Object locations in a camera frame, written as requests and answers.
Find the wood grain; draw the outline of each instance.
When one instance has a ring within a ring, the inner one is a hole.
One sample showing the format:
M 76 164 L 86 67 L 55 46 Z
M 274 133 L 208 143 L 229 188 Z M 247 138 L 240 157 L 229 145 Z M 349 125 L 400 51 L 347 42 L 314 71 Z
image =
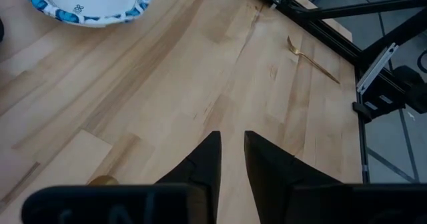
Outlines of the wood grain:
M 110 144 L 86 131 L 80 131 L 2 212 L 0 222 L 19 223 L 21 206 L 34 191 L 53 185 L 86 183 L 110 149 Z
M 103 29 L 57 22 L 26 0 L 0 0 L 0 16 L 2 223 L 18 223 L 25 198 L 50 185 L 154 183 L 214 130 L 218 223 L 259 223 L 245 130 L 362 181 L 354 68 L 259 0 L 153 0 L 141 19 Z M 341 84 L 290 53 L 288 36 Z

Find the cable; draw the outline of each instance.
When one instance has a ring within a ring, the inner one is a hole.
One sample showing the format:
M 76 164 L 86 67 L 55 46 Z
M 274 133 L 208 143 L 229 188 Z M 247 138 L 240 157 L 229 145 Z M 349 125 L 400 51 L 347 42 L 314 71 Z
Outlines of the cable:
M 421 53 L 421 55 L 419 56 L 419 58 L 418 58 L 418 60 L 417 60 L 417 62 L 416 62 L 416 64 L 417 64 L 418 68 L 419 68 L 423 73 L 427 73 L 427 68 L 425 68 L 425 67 L 422 65 L 422 63 L 421 63 L 421 59 L 422 59 L 422 57 L 423 57 L 425 54 L 427 54 L 427 50 L 425 50 L 425 51 L 423 51 L 423 52 Z

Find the white bracket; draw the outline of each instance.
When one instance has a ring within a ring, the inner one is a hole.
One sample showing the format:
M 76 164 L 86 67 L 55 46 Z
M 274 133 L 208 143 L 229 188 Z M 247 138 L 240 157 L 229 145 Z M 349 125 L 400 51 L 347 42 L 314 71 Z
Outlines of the white bracket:
M 387 64 L 388 60 L 392 58 L 393 54 L 398 49 L 398 45 L 393 43 L 386 51 L 377 57 L 374 64 L 365 72 L 361 80 L 357 84 L 357 92 L 363 95 L 375 78 L 380 74 L 381 70 Z

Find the gold fork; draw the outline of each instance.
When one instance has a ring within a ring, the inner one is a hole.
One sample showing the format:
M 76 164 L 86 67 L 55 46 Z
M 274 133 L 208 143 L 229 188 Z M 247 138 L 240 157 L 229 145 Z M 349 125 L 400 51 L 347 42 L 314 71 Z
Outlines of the gold fork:
M 311 58 L 309 58 L 306 54 L 302 53 L 300 50 L 298 50 L 298 48 L 294 47 L 294 45 L 292 45 L 291 39 L 288 37 L 288 48 L 289 50 L 295 54 L 298 55 L 300 57 L 304 57 L 306 58 L 308 61 L 310 61 L 310 63 L 316 67 L 317 69 L 319 69 L 323 74 L 327 75 L 329 78 L 331 78 L 333 81 L 335 81 L 336 83 L 340 84 L 340 81 L 337 80 L 333 75 L 331 75 L 331 73 L 329 73 L 327 70 L 325 70 L 321 65 L 317 64 L 315 61 L 313 61 Z

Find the black object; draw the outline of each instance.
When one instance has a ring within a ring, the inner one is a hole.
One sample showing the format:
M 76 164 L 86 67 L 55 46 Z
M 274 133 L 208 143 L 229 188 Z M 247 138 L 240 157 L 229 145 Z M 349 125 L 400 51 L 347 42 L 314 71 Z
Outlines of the black object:
M 214 224 L 221 180 L 221 135 L 210 133 L 155 185 L 50 187 L 21 212 L 32 223 Z
M 405 100 L 415 111 L 427 113 L 427 83 L 414 86 L 407 91 Z
M 395 68 L 393 75 L 410 86 L 424 84 L 421 75 L 406 65 Z
M 427 185 L 343 184 L 253 131 L 245 155 L 261 224 L 427 223 Z
M 416 64 L 417 64 L 418 68 L 419 68 L 423 73 L 427 73 L 427 68 L 425 68 L 425 67 L 422 65 L 422 62 L 421 62 L 421 60 L 422 60 L 423 56 L 424 56 L 426 53 L 427 53 L 427 50 L 423 51 L 423 52 L 421 53 L 421 55 L 418 57 L 418 60 L 416 61 Z
M 353 111 L 361 114 L 365 123 L 369 123 L 372 121 L 372 114 L 369 108 L 361 103 L 353 102 L 352 104 Z
M 4 35 L 5 35 L 5 26 L 3 26 L 3 22 L 1 22 L 1 18 L 0 18 L 0 42 L 3 40 Z

